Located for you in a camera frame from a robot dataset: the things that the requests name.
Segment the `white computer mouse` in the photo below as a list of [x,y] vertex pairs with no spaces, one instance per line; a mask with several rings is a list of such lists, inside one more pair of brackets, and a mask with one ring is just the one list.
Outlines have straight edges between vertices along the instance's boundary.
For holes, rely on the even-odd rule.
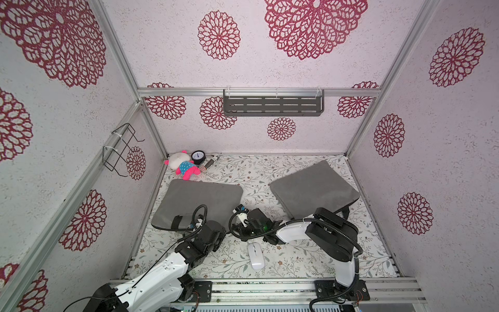
[[265,267],[265,257],[263,256],[262,248],[259,243],[249,243],[248,255],[252,269],[259,271]]

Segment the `grey laptop bag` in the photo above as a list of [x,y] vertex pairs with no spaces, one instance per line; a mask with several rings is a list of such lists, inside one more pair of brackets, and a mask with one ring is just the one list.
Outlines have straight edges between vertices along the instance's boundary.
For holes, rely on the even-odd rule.
[[151,225],[157,230],[187,230],[192,224],[194,210],[204,204],[208,208],[208,220],[227,226],[233,210],[241,204],[242,195],[243,189],[238,185],[174,179]]
[[349,206],[360,198],[360,193],[327,161],[271,182],[270,190],[292,219],[307,217],[318,208],[345,212],[347,217]]

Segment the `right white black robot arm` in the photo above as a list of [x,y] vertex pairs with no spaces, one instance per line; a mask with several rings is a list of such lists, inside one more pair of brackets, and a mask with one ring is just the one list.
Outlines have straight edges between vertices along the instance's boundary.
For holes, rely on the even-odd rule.
[[309,239],[333,260],[333,288],[313,299],[309,310],[319,302],[346,302],[360,282],[358,228],[347,219],[320,207],[312,215],[289,221],[272,221],[260,209],[240,206],[233,210],[228,222],[229,232],[241,241],[261,238],[271,245],[288,244]]

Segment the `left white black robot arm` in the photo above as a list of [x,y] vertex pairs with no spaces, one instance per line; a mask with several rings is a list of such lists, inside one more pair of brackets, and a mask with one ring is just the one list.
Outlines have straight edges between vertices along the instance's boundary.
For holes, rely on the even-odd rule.
[[156,311],[177,300],[187,300],[194,292],[194,280],[189,272],[201,265],[205,258],[219,249],[233,225],[227,226],[207,218],[206,205],[198,206],[192,215],[202,209],[201,224],[188,235],[178,239],[144,274],[126,283],[111,287],[106,283],[92,296],[75,300],[65,307],[87,300],[84,311]]

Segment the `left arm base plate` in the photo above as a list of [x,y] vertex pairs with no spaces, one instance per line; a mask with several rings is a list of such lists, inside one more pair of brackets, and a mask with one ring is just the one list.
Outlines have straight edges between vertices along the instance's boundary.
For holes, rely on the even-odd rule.
[[194,281],[184,286],[178,302],[208,303],[211,301],[213,282]]

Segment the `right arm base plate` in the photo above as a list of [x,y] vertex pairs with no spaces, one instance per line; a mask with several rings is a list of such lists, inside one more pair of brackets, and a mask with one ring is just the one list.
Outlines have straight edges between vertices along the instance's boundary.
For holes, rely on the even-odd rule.
[[343,286],[335,280],[314,281],[317,299],[342,301],[369,301],[370,294],[364,280],[358,280],[353,286]]

